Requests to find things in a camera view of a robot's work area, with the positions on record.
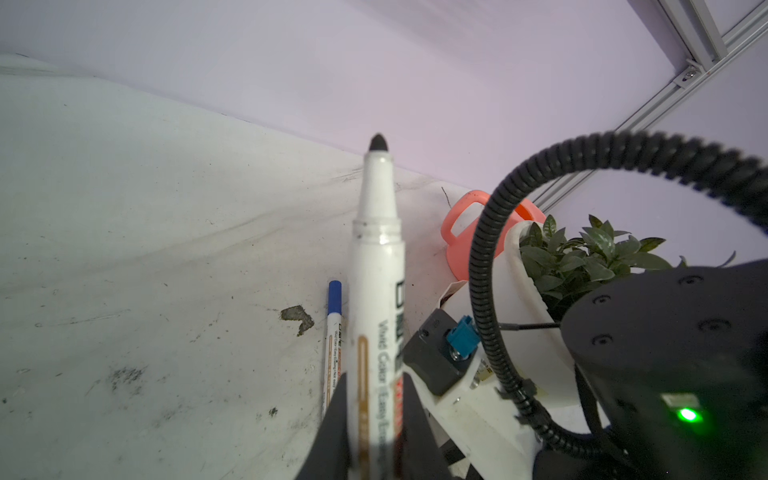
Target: white marker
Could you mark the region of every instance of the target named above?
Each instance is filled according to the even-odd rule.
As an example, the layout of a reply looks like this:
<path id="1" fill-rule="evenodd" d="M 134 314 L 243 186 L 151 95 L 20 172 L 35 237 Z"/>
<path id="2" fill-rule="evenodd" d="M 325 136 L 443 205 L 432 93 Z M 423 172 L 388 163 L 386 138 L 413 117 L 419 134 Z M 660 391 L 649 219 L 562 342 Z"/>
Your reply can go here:
<path id="1" fill-rule="evenodd" d="M 341 282 L 328 284 L 328 324 L 326 327 L 326 378 L 323 389 L 323 415 L 341 376 Z"/>
<path id="2" fill-rule="evenodd" d="M 394 165 L 380 134 L 364 159 L 349 267 L 347 432 L 352 480 L 400 477 L 406 245 Z"/>

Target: potted plant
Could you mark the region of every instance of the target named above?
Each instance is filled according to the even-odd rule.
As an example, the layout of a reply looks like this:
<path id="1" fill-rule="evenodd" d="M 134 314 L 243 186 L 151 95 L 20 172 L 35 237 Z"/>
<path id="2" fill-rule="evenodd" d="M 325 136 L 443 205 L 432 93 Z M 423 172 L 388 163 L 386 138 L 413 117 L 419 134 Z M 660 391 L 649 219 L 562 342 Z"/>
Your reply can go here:
<path id="1" fill-rule="evenodd" d="M 614 230 L 610 221 L 589 216 L 589 227 L 580 237 L 566 240 L 565 228 L 558 230 L 549 215 L 540 227 L 532 223 L 520 237 L 519 252 L 525 272 L 547 306 L 549 316 L 560 322 L 568 309 L 600 285 L 632 274 L 632 268 L 663 270 L 672 266 L 651 253 L 666 240 L 648 237 L 638 240 L 630 232 Z M 736 252 L 721 266 L 726 266 Z M 686 266 L 680 257 L 678 266 Z"/>

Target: marker nib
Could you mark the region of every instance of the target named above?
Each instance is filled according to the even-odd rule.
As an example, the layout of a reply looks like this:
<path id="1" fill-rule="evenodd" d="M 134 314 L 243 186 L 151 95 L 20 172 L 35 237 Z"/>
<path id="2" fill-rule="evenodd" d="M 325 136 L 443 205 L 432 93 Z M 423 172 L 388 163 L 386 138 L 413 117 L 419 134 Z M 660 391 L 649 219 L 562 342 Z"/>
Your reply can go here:
<path id="1" fill-rule="evenodd" d="M 384 140 L 384 137 L 381 134 L 376 134 L 376 136 L 371 139 L 371 146 L 368 147 L 368 151 L 389 151 L 386 146 L 386 140 Z"/>

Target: green led light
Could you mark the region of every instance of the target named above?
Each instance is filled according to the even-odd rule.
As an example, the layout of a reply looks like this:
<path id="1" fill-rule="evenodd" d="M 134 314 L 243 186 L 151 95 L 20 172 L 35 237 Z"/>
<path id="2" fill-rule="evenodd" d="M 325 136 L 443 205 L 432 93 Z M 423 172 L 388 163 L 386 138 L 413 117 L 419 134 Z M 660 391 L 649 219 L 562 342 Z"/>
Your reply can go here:
<path id="1" fill-rule="evenodd" d="M 683 422 L 696 423 L 701 422 L 701 415 L 696 410 L 692 409 L 680 409 L 677 410 L 677 416 Z"/>

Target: table surface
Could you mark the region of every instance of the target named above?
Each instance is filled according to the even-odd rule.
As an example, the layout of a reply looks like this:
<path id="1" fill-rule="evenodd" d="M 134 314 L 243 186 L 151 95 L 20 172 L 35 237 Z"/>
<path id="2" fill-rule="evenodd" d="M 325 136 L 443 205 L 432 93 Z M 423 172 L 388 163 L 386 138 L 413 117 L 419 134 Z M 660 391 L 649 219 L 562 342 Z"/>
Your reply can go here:
<path id="1" fill-rule="evenodd" d="M 361 167 L 0 55 L 0 476 L 291 478 L 319 425 Z M 439 227 L 466 190 L 396 183 L 413 331 L 453 280 Z M 302 336 L 280 319 L 295 305 Z"/>

